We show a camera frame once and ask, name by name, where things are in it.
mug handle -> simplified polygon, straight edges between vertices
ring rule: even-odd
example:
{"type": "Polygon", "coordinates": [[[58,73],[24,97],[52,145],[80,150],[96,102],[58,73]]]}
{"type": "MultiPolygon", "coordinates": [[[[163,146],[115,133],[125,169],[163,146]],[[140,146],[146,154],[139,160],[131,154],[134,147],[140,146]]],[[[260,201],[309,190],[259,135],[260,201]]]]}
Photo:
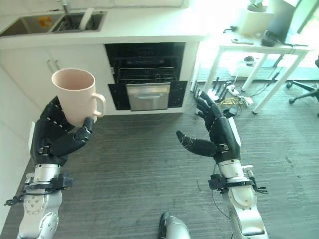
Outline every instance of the mug handle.
{"type": "Polygon", "coordinates": [[[102,103],[102,112],[94,111],[93,114],[97,117],[102,117],[104,115],[104,108],[105,108],[106,100],[105,100],[104,96],[97,94],[97,93],[93,93],[92,97],[96,98],[97,100],[99,100],[102,103]]]}

office chair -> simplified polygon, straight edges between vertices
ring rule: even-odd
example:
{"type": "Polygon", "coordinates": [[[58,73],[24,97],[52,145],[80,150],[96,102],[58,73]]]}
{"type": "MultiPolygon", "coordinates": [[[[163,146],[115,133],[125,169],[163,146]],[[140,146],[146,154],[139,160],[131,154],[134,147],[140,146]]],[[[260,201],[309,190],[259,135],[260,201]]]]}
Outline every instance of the office chair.
{"type": "MultiPolygon", "coordinates": [[[[319,67],[319,56],[318,56],[318,59],[315,61],[315,64],[319,67]]],[[[309,92],[306,94],[303,94],[301,96],[289,99],[289,104],[293,104],[297,99],[302,99],[302,98],[308,97],[308,96],[316,97],[317,100],[319,101],[319,87],[318,87],[317,83],[316,83],[317,87],[315,88],[315,87],[311,87],[311,86],[308,86],[306,84],[300,83],[298,81],[292,81],[292,82],[287,83],[286,87],[288,89],[290,89],[293,85],[299,86],[299,87],[301,87],[309,92]]]]}

cabinet door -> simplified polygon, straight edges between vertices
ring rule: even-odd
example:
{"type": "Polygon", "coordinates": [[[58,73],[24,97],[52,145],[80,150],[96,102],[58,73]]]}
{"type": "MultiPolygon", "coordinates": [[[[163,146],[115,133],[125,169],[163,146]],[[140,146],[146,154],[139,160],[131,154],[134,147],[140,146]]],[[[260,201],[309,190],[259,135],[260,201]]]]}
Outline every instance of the cabinet door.
{"type": "Polygon", "coordinates": [[[6,72],[40,110],[55,96],[54,85],[51,82],[53,62],[45,48],[1,50],[0,62],[6,72]]]}
{"type": "Polygon", "coordinates": [[[57,68],[79,68],[95,77],[96,92],[106,99],[106,112],[115,111],[108,84],[114,83],[110,63],[103,44],[48,47],[57,68]]]}

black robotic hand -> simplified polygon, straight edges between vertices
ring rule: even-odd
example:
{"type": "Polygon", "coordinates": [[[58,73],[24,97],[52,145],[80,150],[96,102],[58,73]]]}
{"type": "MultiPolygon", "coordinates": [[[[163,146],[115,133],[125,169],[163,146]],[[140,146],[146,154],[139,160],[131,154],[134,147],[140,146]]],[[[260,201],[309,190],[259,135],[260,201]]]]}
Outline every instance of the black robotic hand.
{"type": "Polygon", "coordinates": [[[217,163],[230,159],[240,159],[240,145],[229,120],[223,116],[218,106],[205,92],[201,91],[198,94],[196,102],[197,108],[200,110],[198,115],[205,121],[210,141],[187,137],[182,132],[177,131],[180,143],[190,152],[213,157],[217,163]]]}
{"type": "Polygon", "coordinates": [[[35,124],[30,151],[33,163],[63,166],[68,154],[83,147],[90,139],[93,123],[93,119],[88,117],[82,127],[69,133],[74,126],[66,120],[58,97],[55,97],[35,124]]]}

computer monitor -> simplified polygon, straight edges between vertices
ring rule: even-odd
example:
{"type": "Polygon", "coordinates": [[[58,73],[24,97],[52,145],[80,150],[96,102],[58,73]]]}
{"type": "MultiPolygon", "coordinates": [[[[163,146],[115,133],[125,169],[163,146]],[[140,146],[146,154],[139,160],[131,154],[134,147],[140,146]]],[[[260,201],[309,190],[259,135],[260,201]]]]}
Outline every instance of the computer monitor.
{"type": "Polygon", "coordinates": [[[288,3],[285,0],[272,0],[268,7],[271,8],[271,11],[274,13],[274,19],[268,26],[268,31],[272,35],[276,36],[276,39],[286,43],[287,34],[294,34],[290,29],[291,21],[293,19],[296,4],[292,0],[288,3]]]}

